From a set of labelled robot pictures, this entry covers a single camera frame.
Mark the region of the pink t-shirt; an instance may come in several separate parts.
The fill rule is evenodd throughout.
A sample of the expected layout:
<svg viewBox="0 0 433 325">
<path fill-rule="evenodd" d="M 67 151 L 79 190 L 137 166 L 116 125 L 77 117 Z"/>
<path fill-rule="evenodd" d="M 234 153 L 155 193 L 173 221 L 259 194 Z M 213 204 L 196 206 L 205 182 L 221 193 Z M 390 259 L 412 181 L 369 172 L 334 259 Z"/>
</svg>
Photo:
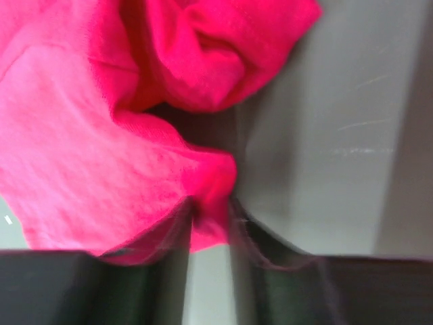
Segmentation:
<svg viewBox="0 0 433 325">
<path fill-rule="evenodd" d="M 265 86 L 316 1 L 2 1 L 1 196 L 33 249 L 119 264 L 227 242 L 232 155 L 158 104 L 227 109 Z"/>
</svg>

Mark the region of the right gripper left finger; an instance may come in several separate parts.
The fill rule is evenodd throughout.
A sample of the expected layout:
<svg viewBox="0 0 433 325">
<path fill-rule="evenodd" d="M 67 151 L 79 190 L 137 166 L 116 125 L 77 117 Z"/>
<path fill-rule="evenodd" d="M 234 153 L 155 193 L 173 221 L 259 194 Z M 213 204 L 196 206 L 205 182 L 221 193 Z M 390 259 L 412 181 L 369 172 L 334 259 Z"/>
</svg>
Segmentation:
<svg viewBox="0 0 433 325">
<path fill-rule="evenodd" d="M 180 324 L 195 205 L 100 257 L 1 251 L 2 324 Z"/>
</svg>

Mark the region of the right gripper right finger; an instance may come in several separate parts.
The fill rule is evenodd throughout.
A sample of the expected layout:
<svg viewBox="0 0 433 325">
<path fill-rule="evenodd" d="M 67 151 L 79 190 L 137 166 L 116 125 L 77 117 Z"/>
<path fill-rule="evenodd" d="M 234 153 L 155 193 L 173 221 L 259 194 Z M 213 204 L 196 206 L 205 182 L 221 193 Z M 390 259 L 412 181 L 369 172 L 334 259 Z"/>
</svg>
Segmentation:
<svg viewBox="0 0 433 325">
<path fill-rule="evenodd" d="M 239 324 L 432 323 L 432 262 L 306 253 L 229 205 Z"/>
</svg>

